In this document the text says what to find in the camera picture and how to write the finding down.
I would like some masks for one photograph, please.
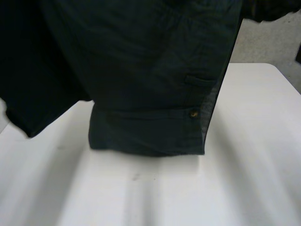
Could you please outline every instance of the white surface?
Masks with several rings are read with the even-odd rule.
[[[0,134],[1,226],[301,225],[301,96],[275,67],[230,64],[205,156],[90,151],[91,106]]]

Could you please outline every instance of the dark fabric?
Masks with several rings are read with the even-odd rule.
[[[262,17],[258,4],[259,11],[252,4],[241,11],[242,4],[39,0],[38,8],[4,0],[0,97],[7,115],[33,137],[91,97],[93,149],[204,154],[241,16],[278,18]]]
[[[0,98],[28,137],[89,100],[34,1],[0,1],[0,34]]]
[[[204,154],[241,0],[43,0],[41,8],[95,101],[93,149]]]
[[[244,0],[242,15],[257,22],[274,21],[301,9],[301,0]]]
[[[300,45],[300,48],[299,48],[299,51],[298,51],[298,54],[296,57],[296,61],[301,64],[301,45]]]

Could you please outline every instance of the cloth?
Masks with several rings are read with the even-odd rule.
[[[0,97],[7,115],[34,137],[77,101],[92,99],[93,149],[204,154],[242,15],[249,15],[242,4],[4,0]]]
[[[95,102],[93,149],[204,154],[240,0],[42,0],[41,8]]]
[[[0,98],[28,137],[39,134],[78,100],[89,100],[63,57],[38,4],[0,1]]]
[[[301,9],[301,0],[244,0],[242,15],[257,22],[274,21]]]
[[[301,45],[300,45],[300,48],[299,48],[299,51],[298,51],[298,54],[296,57],[296,61],[301,64]]]

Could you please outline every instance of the brown button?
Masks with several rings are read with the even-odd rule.
[[[196,118],[196,117],[198,117],[198,111],[197,111],[197,110],[192,110],[192,111],[190,111],[189,116],[190,116],[191,118]]]

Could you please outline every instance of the gray wall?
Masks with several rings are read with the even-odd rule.
[[[301,13],[271,23],[245,20],[231,62],[272,64],[301,93],[301,65],[294,61],[300,44]]]

